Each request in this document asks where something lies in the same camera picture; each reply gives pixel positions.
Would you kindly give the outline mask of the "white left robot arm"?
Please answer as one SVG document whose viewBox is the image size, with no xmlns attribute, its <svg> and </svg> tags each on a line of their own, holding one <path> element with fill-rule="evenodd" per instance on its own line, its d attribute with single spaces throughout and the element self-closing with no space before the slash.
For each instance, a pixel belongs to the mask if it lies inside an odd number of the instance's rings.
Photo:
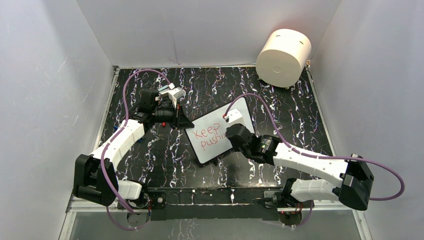
<svg viewBox="0 0 424 240">
<path fill-rule="evenodd" d="M 127 210 L 131 210 L 128 200 L 137 208 L 147 206 L 150 198 L 142 184 L 119 180 L 116 170 L 130 148 L 155 124 L 168 124 L 172 129 L 195 126 L 180 102 L 184 94 L 182 88 L 170 85 L 142 90 L 140 100 L 126 111 L 115 133 L 92 153 L 80 154 L 75 160 L 73 195 L 105 207 L 116 199 Z"/>
</svg>

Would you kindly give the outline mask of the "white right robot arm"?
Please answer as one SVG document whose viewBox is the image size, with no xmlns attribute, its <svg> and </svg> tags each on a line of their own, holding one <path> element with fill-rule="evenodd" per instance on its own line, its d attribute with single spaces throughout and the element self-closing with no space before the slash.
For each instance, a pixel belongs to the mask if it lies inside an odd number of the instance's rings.
<svg viewBox="0 0 424 240">
<path fill-rule="evenodd" d="M 288 180 L 281 193 L 286 206 L 295 207 L 309 200 L 329 200 L 354 210 L 368 209 L 374 175 L 362 159 L 334 159 L 296 148 L 275 136 L 256 136 L 239 123 L 228 127 L 225 136 L 235 151 L 250 160 L 296 169 L 316 177 Z"/>
</svg>

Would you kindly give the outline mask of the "black framed whiteboard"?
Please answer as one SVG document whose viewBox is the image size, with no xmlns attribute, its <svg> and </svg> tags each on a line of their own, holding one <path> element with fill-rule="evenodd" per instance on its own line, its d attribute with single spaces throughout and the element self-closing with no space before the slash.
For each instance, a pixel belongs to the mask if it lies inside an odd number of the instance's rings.
<svg viewBox="0 0 424 240">
<path fill-rule="evenodd" d="M 200 164 L 206 164 L 232 149 L 225 136 L 229 124 L 223 118 L 229 106 L 228 103 L 202 115 L 192 121 L 193 128 L 184 130 Z"/>
</svg>

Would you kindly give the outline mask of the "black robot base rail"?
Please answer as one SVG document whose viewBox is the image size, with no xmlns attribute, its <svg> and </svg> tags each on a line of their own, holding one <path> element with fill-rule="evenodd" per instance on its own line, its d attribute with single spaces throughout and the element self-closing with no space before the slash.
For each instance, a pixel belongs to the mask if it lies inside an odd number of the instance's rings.
<svg viewBox="0 0 424 240">
<path fill-rule="evenodd" d="M 149 188 L 154 221 L 182 219 L 260 219 L 286 225 L 301 222 L 306 203 L 284 196 L 278 187 Z"/>
</svg>

